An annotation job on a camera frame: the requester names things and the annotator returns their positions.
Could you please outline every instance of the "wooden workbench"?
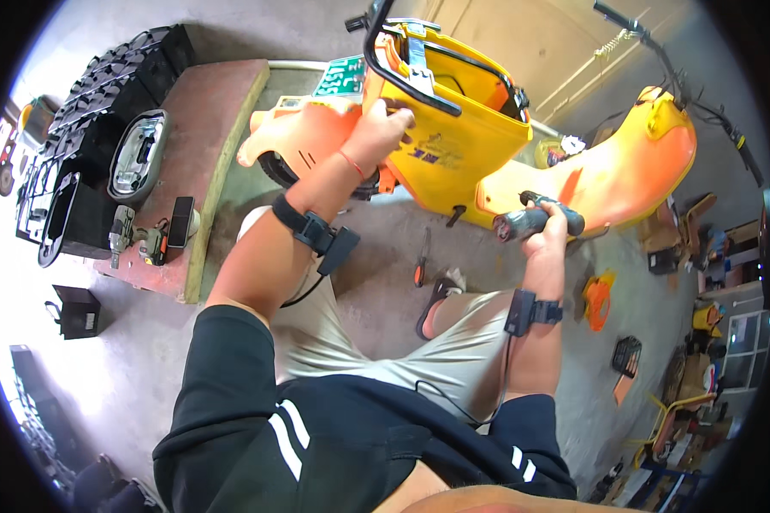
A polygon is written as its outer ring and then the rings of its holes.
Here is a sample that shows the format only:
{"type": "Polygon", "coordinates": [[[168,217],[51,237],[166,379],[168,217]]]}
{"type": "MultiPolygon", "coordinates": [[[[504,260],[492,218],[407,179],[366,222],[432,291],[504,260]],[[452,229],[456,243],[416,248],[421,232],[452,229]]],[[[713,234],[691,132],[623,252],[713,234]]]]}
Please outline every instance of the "wooden workbench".
{"type": "Polygon", "coordinates": [[[171,218],[177,196],[194,196],[199,230],[184,250],[169,248],[162,267],[147,265],[137,255],[137,243],[120,255],[119,269],[111,269],[110,260],[96,260],[95,270],[181,303],[198,302],[222,184],[268,76],[263,59],[203,64],[183,72],[161,106],[172,127],[159,181],[134,224],[153,227],[161,218],[171,218]]]}

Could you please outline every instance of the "person's arm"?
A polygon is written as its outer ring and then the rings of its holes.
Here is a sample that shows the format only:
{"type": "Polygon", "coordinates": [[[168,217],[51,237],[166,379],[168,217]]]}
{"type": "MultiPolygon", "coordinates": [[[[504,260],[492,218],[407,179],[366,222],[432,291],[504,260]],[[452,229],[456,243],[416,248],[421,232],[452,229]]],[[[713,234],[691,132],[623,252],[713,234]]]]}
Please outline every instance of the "person's arm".
{"type": "MultiPolygon", "coordinates": [[[[414,125],[413,113],[400,108],[389,116],[387,108],[385,100],[375,102],[341,148],[365,178],[391,151],[399,149],[400,140],[411,142],[405,130],[414,125]]],[[[297,181],[286,192],[286,199],[299,213],[310,210],[331,222],[361,181],[359,171],[335,153],[297,181]]],[[[294,292],[310,261],[311,249],[294,239],[291,230],[268,211],[228,253],[206,306],[232,304],[270,321],[294,292]]]]}
{"type": "MultiPolygon", "coordinates": [[[[521,288],[537,301],[559,301],[565,291],[567,220],[553,203],[542,202],[550,214],[542,233],[522,243],[527,257],[521,288]]],[[[505,401],[531,394],[556,394],[562,370],[562,323],[533,323],[527,335],[513,341],[505,401]]]]}

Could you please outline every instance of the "red string bracelet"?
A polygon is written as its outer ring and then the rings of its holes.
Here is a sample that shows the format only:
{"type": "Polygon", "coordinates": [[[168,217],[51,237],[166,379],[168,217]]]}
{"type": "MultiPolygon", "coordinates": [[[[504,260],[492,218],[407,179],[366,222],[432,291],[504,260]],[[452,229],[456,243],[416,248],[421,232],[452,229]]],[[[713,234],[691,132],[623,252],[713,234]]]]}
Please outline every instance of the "red string bracelet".
{"type": "Polygon", "coordinates": [[[364,175],[364,174],[362,174],[362,170],[361,170],[361,169],[359,169],[359,165],[358,165],[356,162],[354,162],[353,160],[351,160],[349,156],[345,155],[345,154],[342,152],[342,150],[341,150],[341,149],[338,149],[338,150],[337,150],[337,153],[338,153],[339,155],[342,155],[343,157],[345,157],[345,159],[346,159],[346,160],[348,160],[348,163],[349,163],[351,166],[353,166],[353,167],[354,167],[354,169],[356,170],[356,172],[358,172],[358,173],[359,173],[359,177],[360,177],[360,178],[362,178],[362,181],[365,181],[365,175],[364,175]]]}

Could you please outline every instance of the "green license plate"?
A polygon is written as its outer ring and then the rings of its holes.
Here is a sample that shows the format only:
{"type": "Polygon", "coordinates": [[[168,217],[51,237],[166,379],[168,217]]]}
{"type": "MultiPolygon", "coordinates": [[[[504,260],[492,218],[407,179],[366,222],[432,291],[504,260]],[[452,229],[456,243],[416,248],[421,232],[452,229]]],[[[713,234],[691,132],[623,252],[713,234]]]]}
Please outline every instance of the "green license plate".
{"type": "Polygon", "coordinates": [[[361,55],[330,61],[313,96],[361,94],[364,78],[365,59],[361,55]]]}

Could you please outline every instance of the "knee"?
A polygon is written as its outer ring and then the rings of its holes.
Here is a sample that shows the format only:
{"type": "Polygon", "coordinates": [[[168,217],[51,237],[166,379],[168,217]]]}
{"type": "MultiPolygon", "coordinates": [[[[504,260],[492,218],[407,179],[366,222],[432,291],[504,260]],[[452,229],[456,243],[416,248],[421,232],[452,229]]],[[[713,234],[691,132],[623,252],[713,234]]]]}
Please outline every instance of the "knee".
{"type": "Polygon", "coordinates": [[[254,225],[257,219],[261,218],[262,215],[270,209],[271,209],[271,205],[264,205],[262,207],[257,207],[256,209],[248,212],[248,215],[246,216],[246,218],[242,220],[242,225],[240,226],[240,233],[237,234],[236,240],[238,241],[240,238],[242,238],[242,236],[248,231],[248,229],[254,225]]]}

